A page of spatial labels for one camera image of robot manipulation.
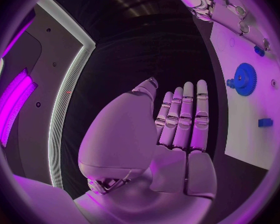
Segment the pink light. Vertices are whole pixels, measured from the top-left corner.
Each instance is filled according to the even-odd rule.
[[[14,107],[17,100],[20,98],[22,93],[28,88],[28,86],[32,83],[32,79],[30,76],[27,76],[24,78],[21,83],[15,88],[15,90],[12,92],[8,100],[6,101],[2,111],[0,112],[0,139],[2,136],[3,128],[5,126],[5,123],[8,119],[8,116]]]
[[[12,94],[14,89],[18,86],[18,84],[27,76],[28,70],[27,68],[23,69],[14,79],[13,81],[8,85],[8,87],[5,89],[4,93],[0,97],[0,112],[3,109],[6,101],[8,100],[9,96]]]
[[[26,29],[31,25],[31,23],[33,22],[33,19],[27,23],[26,26],[24,26],[22,28],[21,31],[19,31],[19,33],[14,37],[14,39],[10,42],[10,44],[7,46],[7,48],[5,49],[4,54],[2,55],[2,57],[4,57],[8,51],[12,48],[12,46],[15,44],[15,42],[19,39],[19,37],[24,33],[24,31],[26,31]]]
[[[1,142],[4,147],[6,147],[8,136],[10,134],[10,130],[12,128],[12,125],[15,121],[16,116],[18,115],[20,109],[23,107],[27,99],[30,97],[30,95],[33,93],[33,91],[37,88],[36,83],[32,83],[28,86],[28,88],[24,91],[24,93],[20,96],[20,98],[17,100],[15,105],[13,106],[12,110],[10,111],[10,114],[7,118],[7,121],[5,123],[3,133],[1,136]]]

